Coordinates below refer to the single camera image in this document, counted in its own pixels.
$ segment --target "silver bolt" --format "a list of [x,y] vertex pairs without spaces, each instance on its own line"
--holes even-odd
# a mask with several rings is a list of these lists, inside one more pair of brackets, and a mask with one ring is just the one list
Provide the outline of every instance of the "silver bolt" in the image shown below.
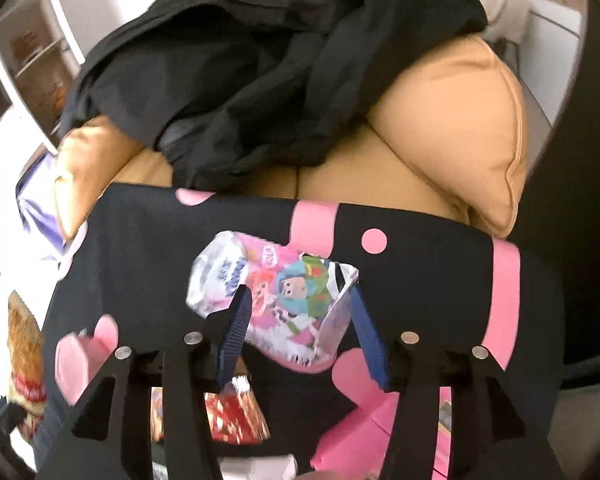
[[420,341],[420,336],[415,332],[402,332],[400,339],[402,339],[402,342],[406,343],[407,345],[415,345],[418,341]]
[[484,346],[474,346],[471,349],[471,353],[477,359],[486,359],[489,357],[489,351]]
[[122,359],[126,359],[130,355],[131,355],[131,348],[129,348],[128,346],[121,346],[120,348],[118,348],[116,350],[116,359],[120,359],[121,361],[122,361]]
[[202,334],[200,332],[189,332],[184,336],[184,342],[188,345],[197,345],[202,342]]

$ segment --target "black fabric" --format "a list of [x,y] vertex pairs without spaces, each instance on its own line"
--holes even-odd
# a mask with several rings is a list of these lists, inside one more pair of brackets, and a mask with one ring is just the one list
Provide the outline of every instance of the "black fabric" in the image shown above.
[[[185,303],[195,257],[223,230],[286,245],[295,204],[215,195],[188,207],[170,189],[109,187],[91,213],[85,241],[58,283],[42,329],[48,405],[34,438],[38,464],[69,412],[54,379],[58,340],[84,327],[92,330],[103,314],[116,319],[120,344],[138,352],[183,337],[195,316]],[[387,234],[388,247],[381,254],[362,248],[360,240],[370,228]],[[397,334],[413,330],[465,352],[481,343],[493,273],[487,235],[435,216],[341,204],[331,257],[360,270],[367,307],[382,313],[383,324],[394,323]],[[518,339],[501,383],[525,423],[546,433],[562,376],[563,300],[555,271],[525,251],[521,258]],[[349,329],[340,350],[355,346]],[[244,359],[272,439],[255,447],[218,444],[217,452],[293,453],[300,470],[307,471],[318,439],[350,412],[352,403],[333,386],[330,372],[294,373],[248,345]]]
[[486,26],[479,0],[157,0],[87,56],[61,134],[105,114],[179,187],[320,164],[422,54]]

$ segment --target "snack bag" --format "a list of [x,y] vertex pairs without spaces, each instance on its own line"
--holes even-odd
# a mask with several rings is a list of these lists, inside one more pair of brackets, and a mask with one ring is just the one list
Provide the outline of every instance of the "snack bag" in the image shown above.
[[206,317],[246,284],[253,302],[246,340],[288,368],[318,373],[335,360],[357,278],[354,267],[225,231],[193,263],[187,304]]

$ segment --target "pink polka dot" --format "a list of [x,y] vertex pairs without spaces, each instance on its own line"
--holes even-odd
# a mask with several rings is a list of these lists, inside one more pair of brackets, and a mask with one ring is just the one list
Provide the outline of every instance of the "pink polka dot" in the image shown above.
[[386,249],[386,234],[380,229],[369,229],[362,235],[362,248],[369,254],[380,254]]
[[213,196],[214,193],[210,191],[194,191],[192,189],[177,189],[176,198],[181,204],[184,205],[200,205],[207,198]]

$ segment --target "cartoon character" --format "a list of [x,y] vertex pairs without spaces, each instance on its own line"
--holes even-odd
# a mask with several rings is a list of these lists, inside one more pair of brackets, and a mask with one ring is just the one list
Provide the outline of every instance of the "cartoon character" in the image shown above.
[[272,270],[256,269],[247,276],[246,285],[251,289],[251,315],[262,316],[267,305],[275,301],[275,297],[269,290],[270,284],[276,277]]
[[277,302],[296,316],[324,317],[333,301],[327,290],[328,281],[327,267],[320,258],[302,256],[276,275],[274,291],[278,295]]

